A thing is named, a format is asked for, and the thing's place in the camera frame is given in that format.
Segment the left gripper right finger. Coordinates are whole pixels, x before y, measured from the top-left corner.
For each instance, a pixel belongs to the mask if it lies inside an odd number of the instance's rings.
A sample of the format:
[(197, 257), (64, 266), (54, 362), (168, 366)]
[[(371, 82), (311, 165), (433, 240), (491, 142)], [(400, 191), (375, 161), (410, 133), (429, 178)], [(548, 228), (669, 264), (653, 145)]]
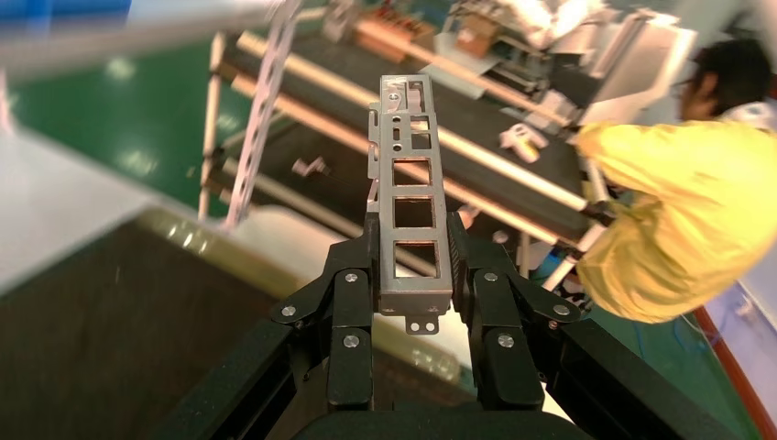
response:
[(544, 339), (580, 311), (521, 276), (500, 244), (470, 237), (457, 212), (446, 220), (452, 302), (467, 327), (477, 399), (487, 410), (539, 411), (542, 366), (560, 353)]

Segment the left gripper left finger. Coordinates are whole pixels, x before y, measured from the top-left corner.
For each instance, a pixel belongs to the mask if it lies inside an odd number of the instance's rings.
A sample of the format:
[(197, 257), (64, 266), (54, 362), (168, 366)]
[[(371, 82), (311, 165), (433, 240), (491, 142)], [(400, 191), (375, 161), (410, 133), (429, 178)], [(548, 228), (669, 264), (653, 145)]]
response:
[(331, 409), (373, 405), (379, 238), (378, 214), (369, 213), (362, 234), (331, 245), (322, 273), (270, 313), (273, 322), (291, 329), (298, 369), (309, 371), (316, 362), (326, 362)]

